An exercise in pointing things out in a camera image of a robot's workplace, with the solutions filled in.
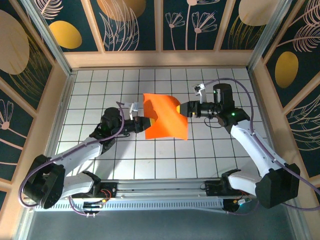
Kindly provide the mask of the small controller circuit board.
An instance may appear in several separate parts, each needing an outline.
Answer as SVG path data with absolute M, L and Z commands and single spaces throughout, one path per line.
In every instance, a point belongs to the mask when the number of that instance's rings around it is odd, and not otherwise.
M 102 199 L 102 200 L 94 201 L 94 202 L 85 201 L 83 203 L 83 208 L 84 209 L 100 209 L 105 205 L 106 202 L 107 202 L 106 199 Z
M 251 202 L 251 201 L 252 201 L 251 198 L 245 197 L 245 198 L 235 199 L 235 200 L 233 201 L 233 203 L 240 206 L 240 205 L 243 205 L 243 204 L 245 204 L 245 203 L 249 203 L 249 202 Z

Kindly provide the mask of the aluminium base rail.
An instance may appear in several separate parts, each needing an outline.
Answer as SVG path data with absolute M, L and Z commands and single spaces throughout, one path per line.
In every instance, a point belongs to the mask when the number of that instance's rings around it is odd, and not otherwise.
M 93 190 L 99 183 L 115 182 L 117 183 L 116 197 L 113 199 L 178 199 L 178 198 L 236 198 L 237 196 L 207 196 L 205 191 L 205 181 L 225 180 L 226 178 L 189 178 L 189 179 L 158 179 L 158 180 L 93 180 L 91 178 L 79 180 L 77 177 L 68 177 L 64 184 L 59 186 L 58 190 L 53 192 L 53 196 L 60 200 L 68 196 L 73 198 L 98 198 L 93 196 Z M 232 189 L 239 190 L 242 195 L 255 197 L 255 182 L 240 181 L 240 186 L 229 186 Z

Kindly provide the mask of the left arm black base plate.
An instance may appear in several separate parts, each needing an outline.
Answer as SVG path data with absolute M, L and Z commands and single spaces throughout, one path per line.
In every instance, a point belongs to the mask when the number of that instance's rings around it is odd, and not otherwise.
M 118 184 L 116 182 L 100 182 L 93 190 L 95 198 L 111 199 L 115 198 L 118 191 Z

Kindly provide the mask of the aluminium frame post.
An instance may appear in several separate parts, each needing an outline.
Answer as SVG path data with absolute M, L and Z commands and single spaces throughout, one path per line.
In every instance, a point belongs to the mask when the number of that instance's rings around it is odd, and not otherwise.
M 47 43 L 48 48 L 53 53 L 56 61 L 64 71 L 64 73 L 69 77 L 72 73 L 72 68 L 69 65 L 61 47 L 57 43 L 54 35 L 52 34 L 49 25 L 46 20 L 41 15 L 40 10 L 36 6 L 34 0 L 20 0 L 26 12 L 31 17 L 31 20 L 34 22 L 36 28 L 39 30 L 43 36 L 44 41 Z
M 19 221 L 17 223 L 17 229 L 13 236 L 13 240 L 27 240 L 31 223 L 34 216 L 33 208 L 24 208 L 21 211 Z
M 295 239 L 305 240 L 303 225 L 301 222 L 299 211 L 292 207 L 287 207 L 287 211 L 288 211 L 288 216 L 292 225 Z
M 293 0 L 279 0 L 275 6 L 267 25 L 265 26 L 260 38 L 257 41 L 257 44 L 252 52 L 252 55 L 249 59 L 248 65 L 246 66 L 247 72 L 251 77 L 253 75 L 254 69 L 262 57 L 265 49 L 267 48 L 269 42 L 272 40 L 275 32 L 281 25 L 283 18 L 287 14 Z

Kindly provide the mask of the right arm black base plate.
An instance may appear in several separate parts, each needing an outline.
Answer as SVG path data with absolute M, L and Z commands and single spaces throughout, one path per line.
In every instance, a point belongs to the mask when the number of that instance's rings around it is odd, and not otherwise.
M 207 180 L 204 182 L 204 190 L 207 197 L 218 196 L 241 196 L 242 193 L 239 190 L 233 189 L 223 179 Z

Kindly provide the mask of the orange cloth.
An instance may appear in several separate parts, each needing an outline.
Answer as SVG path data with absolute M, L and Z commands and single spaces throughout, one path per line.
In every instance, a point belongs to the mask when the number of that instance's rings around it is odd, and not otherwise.
M 181 103 L 173 96 L 155 93 L 143 95 L 143 114 L 155 119 L 153 126 L 145 130 L 145 138 L 188 139 L 188 119 L 179 114 L 176 107 Z

